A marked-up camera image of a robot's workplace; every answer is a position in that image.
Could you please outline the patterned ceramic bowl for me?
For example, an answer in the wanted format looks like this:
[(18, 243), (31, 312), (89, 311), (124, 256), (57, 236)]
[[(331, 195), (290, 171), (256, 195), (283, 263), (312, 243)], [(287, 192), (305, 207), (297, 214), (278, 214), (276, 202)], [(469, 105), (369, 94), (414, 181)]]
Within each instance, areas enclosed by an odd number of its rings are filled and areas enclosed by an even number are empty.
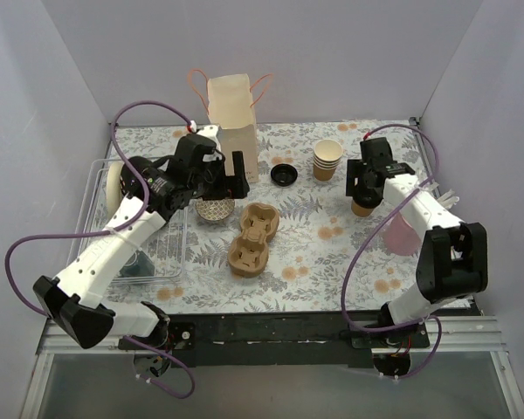
[(206, 222), (220, 222), (230, 216), (235, 209), (235, 201), (223, 200), (196, 200), (197, 214)]

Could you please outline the black plastic cup lid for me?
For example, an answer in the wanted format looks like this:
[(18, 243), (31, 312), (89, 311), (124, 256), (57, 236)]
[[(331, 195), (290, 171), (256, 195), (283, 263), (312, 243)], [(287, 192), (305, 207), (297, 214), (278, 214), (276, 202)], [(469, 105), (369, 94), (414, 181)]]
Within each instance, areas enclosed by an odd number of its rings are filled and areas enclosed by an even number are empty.
[(272, 168), (270, 177), (275, 185), (285, 188), (293, 185), (297, 181), (298, 171), (290, 164), (280, 163)]

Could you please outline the floral table mat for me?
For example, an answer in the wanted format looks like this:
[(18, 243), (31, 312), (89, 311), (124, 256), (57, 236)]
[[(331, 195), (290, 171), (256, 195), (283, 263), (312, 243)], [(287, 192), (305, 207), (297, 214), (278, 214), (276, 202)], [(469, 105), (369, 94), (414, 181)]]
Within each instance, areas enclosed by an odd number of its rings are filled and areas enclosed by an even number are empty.
[[(319, 182), (313, 175), (317, 141), (341, 143), (345, 159), (360, 154), (362, 137), (379, 127), (394, 157), (420, 175), (428, 167), (416, 137), (404, 121), (356, 120), (261, 124), (257, 129), (259, 181), (246, 201), (220, 222), (206, 222), (194, 205), (177, 212), (143, 246), (138, 277), (118, 276), (107, 288), (108, 300), (148, 301), (168, 313), (253, 313), (375, 310), (414, 282), (417, 256), (388, 251), (371, 231), (390, 213), (382, 204), (370, 216), (355, 216), (345, 194), (346, 168)], [(280, 163), (294, 166), (297, 181), (285, 188), (270, 172)], [(269, 260), (255, 278), (234, 274), (227, 254), (239, 234), (246, 203), (264, 203), (280, 213), (270, 242)]]

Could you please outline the stack of brown paper cups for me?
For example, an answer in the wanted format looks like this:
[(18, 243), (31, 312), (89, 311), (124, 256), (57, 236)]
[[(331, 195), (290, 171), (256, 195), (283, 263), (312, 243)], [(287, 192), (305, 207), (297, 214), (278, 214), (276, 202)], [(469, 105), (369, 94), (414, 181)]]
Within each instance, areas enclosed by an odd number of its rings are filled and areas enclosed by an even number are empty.
[(325, 139), (314, 145), (314, 178), (321, 182), (329, 181), (341, 162), (343, 147), (338, 141)]

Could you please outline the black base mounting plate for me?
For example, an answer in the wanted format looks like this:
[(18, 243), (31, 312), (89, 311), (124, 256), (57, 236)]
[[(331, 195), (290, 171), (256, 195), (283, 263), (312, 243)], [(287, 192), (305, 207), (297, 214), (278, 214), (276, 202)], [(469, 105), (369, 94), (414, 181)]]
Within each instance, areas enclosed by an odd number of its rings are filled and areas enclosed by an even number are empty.
[(430, 345), (426, 329), (386, 333), (352, 330), (339, 312), (178, 314), (169, 350), (189, 367), (346, 365), (373, 367), (372, 351)]

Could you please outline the aluminium frame rail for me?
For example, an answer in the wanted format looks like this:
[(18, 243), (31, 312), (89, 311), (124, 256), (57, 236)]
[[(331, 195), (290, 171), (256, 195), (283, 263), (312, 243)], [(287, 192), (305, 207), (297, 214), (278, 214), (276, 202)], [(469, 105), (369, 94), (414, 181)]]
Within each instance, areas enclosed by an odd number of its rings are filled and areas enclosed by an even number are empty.
[(47, 325), (24, 418), (524, 418), (507, 346), (493, 317), (429, 320), (430, 345), (372, 351), (373, 367), (266, 365), (169, 368), (139, 377), (151, 353), (109, 338), (90, 350)]

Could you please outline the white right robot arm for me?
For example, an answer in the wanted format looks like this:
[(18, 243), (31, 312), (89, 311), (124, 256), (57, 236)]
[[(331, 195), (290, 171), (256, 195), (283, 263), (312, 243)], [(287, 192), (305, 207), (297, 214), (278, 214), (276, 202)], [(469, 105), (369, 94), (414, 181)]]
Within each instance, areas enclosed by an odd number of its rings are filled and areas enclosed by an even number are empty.
[(347, 165), (346, 194), (352, 199), (352, 212), (369, 216), (387, 202), (421, 241), (415, 283), (386, 303), (369, 329), (384, 345), (397, 347), (409, 337), (409, 326), (487, 288), (487, 234), (480, 223), (465, 223), (425, 190), (416, 172), (394, 159), (386, 138), (364, 140), (360, 149), (360, 158)]

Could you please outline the black round plate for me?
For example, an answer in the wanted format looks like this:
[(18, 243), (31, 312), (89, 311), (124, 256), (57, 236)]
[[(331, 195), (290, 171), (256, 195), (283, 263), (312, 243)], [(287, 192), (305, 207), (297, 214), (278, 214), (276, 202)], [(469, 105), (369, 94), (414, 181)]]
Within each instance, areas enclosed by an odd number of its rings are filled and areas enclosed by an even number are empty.
[(137, 171), (137, 175), (124, 164), (120, 174), (120, 186), (123, 196), (137, 196), (144, 198), (144, 188), (141, 182), (148, 182), (148, 170), (152, 166), (152, 161), (146, 157), (134, 156), (129, 159), (131, 165)]

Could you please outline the brown paper cup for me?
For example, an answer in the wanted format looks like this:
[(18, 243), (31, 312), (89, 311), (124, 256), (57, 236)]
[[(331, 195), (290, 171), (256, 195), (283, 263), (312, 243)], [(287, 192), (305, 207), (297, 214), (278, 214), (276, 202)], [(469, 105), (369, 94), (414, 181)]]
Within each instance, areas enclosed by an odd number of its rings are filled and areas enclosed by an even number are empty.
[(355, 215), (355, 216), (358, 216), (358, 217), (367, 217), (367, 216), (370, 216), (372, 214), (372, 212), (374, 211), (374, 208), (366, 208), (366, 207), (363, 207), (361, 205), (359, 205), (356, 201), (352, 200), (351, 201), (351, 211), (352, 213)]

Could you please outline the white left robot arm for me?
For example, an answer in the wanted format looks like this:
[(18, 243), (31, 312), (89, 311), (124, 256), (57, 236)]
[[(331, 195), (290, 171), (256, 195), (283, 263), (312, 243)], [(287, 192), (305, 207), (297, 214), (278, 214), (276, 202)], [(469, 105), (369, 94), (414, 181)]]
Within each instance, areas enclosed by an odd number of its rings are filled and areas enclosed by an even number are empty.
[(119, 208), (95, 238), (54, 278), (33, 286), (57, 326), (88, 349), (108, 336), (130, 336), (151, 349), (167, 344), (169, 316), (152, 303), (114, 303), (105, 293), (126, 262), (191, 200), (245, 198), (250, 190), (242, 152), (231, 154), (232, 175), (215, 134), (201, 130), (180, 138), (176, 151), (158, 160), (134, 156), (121, 167)]

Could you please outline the brown cardboard cup carrier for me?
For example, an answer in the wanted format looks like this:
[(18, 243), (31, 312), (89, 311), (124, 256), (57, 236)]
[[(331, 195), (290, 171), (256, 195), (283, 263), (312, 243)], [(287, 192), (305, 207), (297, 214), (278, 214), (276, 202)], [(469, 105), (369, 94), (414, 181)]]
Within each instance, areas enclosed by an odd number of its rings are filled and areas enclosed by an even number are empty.
[(231, 242), (228, 265), (244, 278), (262, 273), (269, 259), (269, 243), (279, 227), (280, 213), (272, 205), (248, 204), (239, 220), (240, 234)]

